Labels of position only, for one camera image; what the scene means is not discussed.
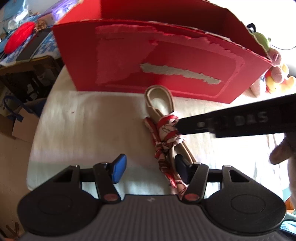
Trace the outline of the person's right hand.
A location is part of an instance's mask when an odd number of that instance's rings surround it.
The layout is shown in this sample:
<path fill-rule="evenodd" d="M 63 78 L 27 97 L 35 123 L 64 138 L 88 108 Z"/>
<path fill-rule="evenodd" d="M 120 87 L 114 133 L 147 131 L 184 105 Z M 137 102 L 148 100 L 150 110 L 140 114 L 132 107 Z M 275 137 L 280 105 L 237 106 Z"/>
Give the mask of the person's right hand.
<path fill-rule="evenodd" d="M 273 165 L 288 160 L 288 178 L 290 181 L 291 202 L 295 207 L 295 132 L 285 133 L 285 138 L 270 154 Z"/>

